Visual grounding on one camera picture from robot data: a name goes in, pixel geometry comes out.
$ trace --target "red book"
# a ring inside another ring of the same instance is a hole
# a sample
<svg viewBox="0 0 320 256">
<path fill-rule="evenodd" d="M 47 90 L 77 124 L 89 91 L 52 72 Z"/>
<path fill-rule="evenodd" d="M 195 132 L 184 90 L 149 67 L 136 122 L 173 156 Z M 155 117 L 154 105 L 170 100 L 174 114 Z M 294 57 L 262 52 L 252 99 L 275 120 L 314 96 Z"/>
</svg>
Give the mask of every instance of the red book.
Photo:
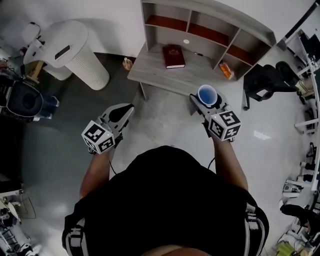
<svg viewBox="0 0 320 256">
<path fill-rule="evenodd" d="M 167 45 L 162 48 L 167 69 L 184 68 L 185 58 L 179 45 Z"/>
</svg>

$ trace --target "orange package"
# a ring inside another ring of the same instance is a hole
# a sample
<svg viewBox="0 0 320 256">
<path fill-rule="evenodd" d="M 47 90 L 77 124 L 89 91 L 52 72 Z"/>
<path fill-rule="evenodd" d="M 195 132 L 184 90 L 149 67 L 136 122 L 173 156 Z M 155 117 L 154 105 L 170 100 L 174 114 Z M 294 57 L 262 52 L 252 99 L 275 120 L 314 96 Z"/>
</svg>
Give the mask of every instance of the orange package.
<svg viewBox="0 0 320 256">
<path fill-rule="evenodd" d="M 228 64 L 225 61 L 221 61 L 219 63 L 219 67 L 222 70 L 223 74 L 225 75 L 226 78 L 228 78 L 229 80 L 232 79 L 235 76 L 235 72 L 233 72 Z"/>
</svg>

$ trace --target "blue cup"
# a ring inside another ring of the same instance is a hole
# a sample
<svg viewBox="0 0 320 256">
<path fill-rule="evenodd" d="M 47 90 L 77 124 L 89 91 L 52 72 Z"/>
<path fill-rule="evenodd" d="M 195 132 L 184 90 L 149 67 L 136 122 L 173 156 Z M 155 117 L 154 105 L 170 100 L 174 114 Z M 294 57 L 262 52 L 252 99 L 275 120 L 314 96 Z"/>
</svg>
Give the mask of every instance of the blue cup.
<svg viewBox="0 0 320 256">
<path fill-rule="evenodd" d="M 197 96 L 199 100 L 208 107 L 214 105 L 218 100 L 216 90 L 208 84 L 200 86 Z"/>
</svg>

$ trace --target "backpack strap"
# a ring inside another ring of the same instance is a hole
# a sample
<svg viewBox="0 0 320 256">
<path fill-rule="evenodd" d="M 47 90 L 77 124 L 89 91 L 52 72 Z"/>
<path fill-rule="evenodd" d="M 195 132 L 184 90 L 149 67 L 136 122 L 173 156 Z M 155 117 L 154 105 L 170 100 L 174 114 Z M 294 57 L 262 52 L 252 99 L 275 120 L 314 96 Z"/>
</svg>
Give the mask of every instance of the backpack strap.
<svg viewBox="0 0 320 256">
<path fill-rule="evenodd" d="M 261 254 L 268 234 L 263 221 L 266 220 L 264 212 L 258 206 L 246 204 L 244 219 L 245 247 L 243 256 L 258 256 Z"/>
<path fill-rule="evenodd" d="M 65 249 L 69 256 L 89 256 L 85 223 L 85 218 L 80 219 L 65 237 Z"/>
</svg>

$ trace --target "shelf board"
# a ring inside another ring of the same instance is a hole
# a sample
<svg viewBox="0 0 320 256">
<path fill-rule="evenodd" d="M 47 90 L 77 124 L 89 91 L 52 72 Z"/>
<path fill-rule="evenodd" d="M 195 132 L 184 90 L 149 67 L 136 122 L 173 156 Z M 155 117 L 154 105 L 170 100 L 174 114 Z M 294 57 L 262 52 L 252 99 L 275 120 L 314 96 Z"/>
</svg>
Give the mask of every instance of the shelf board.
<svg viewBox="0 0 320 256">
<path fill-rule="evenodd" d="M 255 64 L 249 52 L 235 45 L 231 45 L 230 48 L 226 51 L 226 53 L 250 66 L 253 66 Z"/>
<path fill-rule="evenodd" d="M 188 33 L 209 39 L 221 46 L 228 47 L 229 37 L 213 29 L 191 23 Z"/>
<path fill-rule="evenodd" d="M 187 22 L 175 18 L 168 18 L 163 16 L 151 15 L 145 23 L 149 26 L 165 27 L 174 30 L 186 31 Z"/>
</svg>

